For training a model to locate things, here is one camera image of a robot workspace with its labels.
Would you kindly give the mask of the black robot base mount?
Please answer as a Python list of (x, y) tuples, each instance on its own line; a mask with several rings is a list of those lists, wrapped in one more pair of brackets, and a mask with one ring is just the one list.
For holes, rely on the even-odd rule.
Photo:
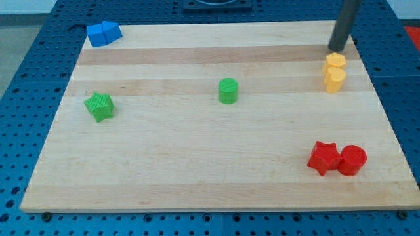
[(252, 0), (184, 0), (184, 12), (197, 12), (201, 10), (251, 10)]

